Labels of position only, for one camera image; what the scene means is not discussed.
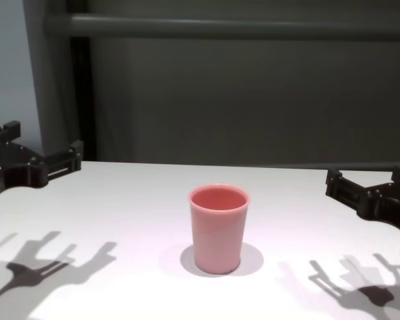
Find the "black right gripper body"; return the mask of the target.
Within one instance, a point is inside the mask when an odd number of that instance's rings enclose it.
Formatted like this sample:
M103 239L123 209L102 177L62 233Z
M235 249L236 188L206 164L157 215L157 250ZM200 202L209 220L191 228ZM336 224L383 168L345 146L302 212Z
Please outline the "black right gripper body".
M367 187L359 198L357 215L366 221L386 223L400 230L400 183Z

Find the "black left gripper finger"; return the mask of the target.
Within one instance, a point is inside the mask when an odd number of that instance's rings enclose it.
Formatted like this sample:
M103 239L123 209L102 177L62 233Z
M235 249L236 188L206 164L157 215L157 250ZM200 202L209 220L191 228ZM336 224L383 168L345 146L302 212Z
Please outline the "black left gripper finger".
M84 143L76 140L64 151L29 160L31 183L48 183L58 177L81 170Z
M10 121L0 126L0 145L9 144L21 136L21 123Z

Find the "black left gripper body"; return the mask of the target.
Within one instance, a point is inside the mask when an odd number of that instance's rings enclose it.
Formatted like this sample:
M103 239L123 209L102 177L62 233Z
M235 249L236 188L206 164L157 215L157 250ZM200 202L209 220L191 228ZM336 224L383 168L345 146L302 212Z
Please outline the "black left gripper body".
M14 187L42 188L49 182L43 157L16 143L0 142L0 193Z

